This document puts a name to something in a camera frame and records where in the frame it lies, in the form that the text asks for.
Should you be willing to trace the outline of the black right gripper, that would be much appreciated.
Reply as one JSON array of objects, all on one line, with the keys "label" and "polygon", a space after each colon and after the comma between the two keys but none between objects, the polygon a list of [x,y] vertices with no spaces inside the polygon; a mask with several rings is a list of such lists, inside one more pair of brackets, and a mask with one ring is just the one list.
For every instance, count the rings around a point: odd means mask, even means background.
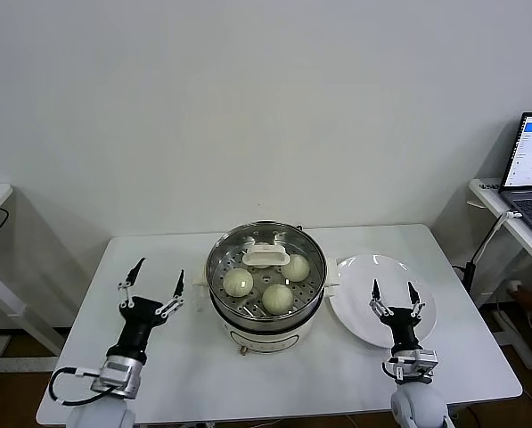
[{"label": "black right gripper", "polygon": [[377,279],[373,280],[372,298],[369,302],[369,306],[378,318],[382,318],[382,323],[388,326],[392,332],[392,353],[422,349],[422,346],[415,335],[414,328],[421,322],[421,312],[426,306],[426,302],[421,300],[420,294],[411,282],[408,282],[408,289],[410,300],[412,302],[412,309],[397,307],[388,308],[382,302]]}]

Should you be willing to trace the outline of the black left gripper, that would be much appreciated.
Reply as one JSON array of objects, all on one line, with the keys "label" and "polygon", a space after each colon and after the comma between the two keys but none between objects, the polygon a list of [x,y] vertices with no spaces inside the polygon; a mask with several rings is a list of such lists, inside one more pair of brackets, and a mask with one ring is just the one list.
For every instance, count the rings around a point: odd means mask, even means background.
[{"label": "black left gripper", "polygon": [[180,272],[173,296],[165,303],[143,297],[134,297],[131,288],[141,270],[145,258],[139,259],[125,279],[118,283],[119,313],[125,320],[114,355],[145,355],[149,336],[154,327],[166,323],[162,316],[171,316],[184,305],[184,270]]}]

